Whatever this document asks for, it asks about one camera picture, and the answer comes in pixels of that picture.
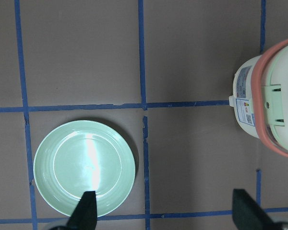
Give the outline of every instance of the pink handle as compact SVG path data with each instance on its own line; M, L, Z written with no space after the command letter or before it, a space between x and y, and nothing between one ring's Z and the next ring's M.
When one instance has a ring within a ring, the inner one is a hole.
M278 148L273 141L270 139L266 123L264 120L264 103L261 92L261 77L266 66L269 64L273 56L282 48L288 46L288 39L278 43L277 45L268 49L257 61L252 72L251 88L252 88L252 100L256 122L256 131L260 140L271 150L278 154L288 157L288 152L285 152Z

